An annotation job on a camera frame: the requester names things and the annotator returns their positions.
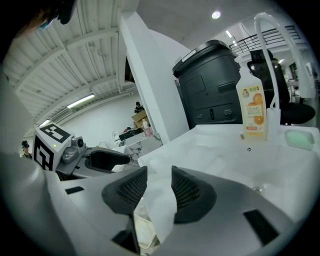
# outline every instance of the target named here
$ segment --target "bottle label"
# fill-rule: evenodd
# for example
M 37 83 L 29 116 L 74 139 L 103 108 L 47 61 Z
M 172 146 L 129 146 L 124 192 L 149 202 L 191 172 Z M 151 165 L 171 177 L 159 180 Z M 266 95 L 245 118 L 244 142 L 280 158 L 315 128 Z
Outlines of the bottle label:
M 249 86 L 241 92 L 243 106 L 245 106 L 243 124 L 250 136 L 264 136 L 264 92 L 260 85 Z

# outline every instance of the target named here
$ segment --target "black plastic bin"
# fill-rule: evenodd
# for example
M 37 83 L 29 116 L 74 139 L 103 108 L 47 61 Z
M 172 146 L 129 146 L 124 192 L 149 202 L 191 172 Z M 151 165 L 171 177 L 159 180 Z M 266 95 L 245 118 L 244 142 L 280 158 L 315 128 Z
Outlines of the black plastic bin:
M 236 90 L 240 79 L 240 66 L 234 60 L 237 55 L 219 40 L 210 40 L 188 55 L 172 71 L 180 83 L 178 90 L 189 128 L 242 124 Z

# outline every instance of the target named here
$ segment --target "black metal railing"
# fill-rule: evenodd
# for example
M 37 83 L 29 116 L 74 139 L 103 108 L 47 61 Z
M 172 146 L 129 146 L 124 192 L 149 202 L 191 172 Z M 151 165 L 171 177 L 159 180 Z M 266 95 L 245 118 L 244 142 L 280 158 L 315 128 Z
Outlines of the black metal railing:
M 288 31 L 289 35 L 294 39 L 298 40 L 301 39 L 296 28 L 294 25 L 285 26 L 286 30 Z M 262 32 L 263 40 L 266 45 L 271 45 L 279 42 L 285 41 L 279 31 L 274 28 L 270 30 L 266 30 Z M 250 50 L 254 50 L 255 48 L 260 47 L 260 41 L 258 39 L 257 34 L 244 38 L 240 41 L 236 42 L 235 44 L 230 44 L 229 47 L 231 51 L 235 52 L 236 54 L 242 54 Z

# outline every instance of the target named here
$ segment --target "cardboard box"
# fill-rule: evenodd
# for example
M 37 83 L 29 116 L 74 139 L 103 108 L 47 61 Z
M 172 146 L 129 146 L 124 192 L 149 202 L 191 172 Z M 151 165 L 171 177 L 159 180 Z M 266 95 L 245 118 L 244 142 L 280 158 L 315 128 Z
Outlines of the cardboard box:
M 145 110 L 139 112 L 139 113 L 136 113 L 135 115 L 131 116 L 131 118 L 134 120 L 134 123 L 136 125 L 136 127 L 140 128 L 142 127 L 142 119 L 145 119 L 148 123 L 148 125 L 150 125 L 149 123 L 149 119 L 147 117 L 147 113 Z

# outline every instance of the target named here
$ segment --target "soap bottle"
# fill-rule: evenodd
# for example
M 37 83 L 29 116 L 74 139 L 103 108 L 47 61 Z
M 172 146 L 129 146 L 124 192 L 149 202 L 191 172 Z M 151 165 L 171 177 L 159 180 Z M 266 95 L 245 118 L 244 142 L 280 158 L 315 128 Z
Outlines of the soap bottle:
M 152 133 L 151 133 L 150 127 L 149 127 L 148 122 L 146 121 L 146 119 L 142 119 L 142 127 L 143 127 L 143 130 L 144 130 L 145 136 L 146 137 L 151 137 Z
M 240 64 L 241 78 L 235 88 L 241 106 L 244 139 L 266 140 L 267 108 L 262 82 L 243 66 L 241 57 L 236 57 L 235 62 Z

